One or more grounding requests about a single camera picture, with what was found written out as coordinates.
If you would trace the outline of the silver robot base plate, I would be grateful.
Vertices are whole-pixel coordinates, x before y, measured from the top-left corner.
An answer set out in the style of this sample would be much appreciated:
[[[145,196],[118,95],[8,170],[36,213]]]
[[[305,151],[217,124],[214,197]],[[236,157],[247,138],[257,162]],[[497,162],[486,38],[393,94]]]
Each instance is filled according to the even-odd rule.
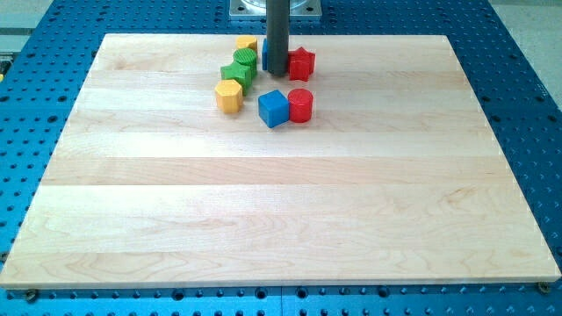
[[[320,19],[321,0],[290,0],[292,18]],[[228,0],[231,19],[256,19],[266,17],[266,0]]]

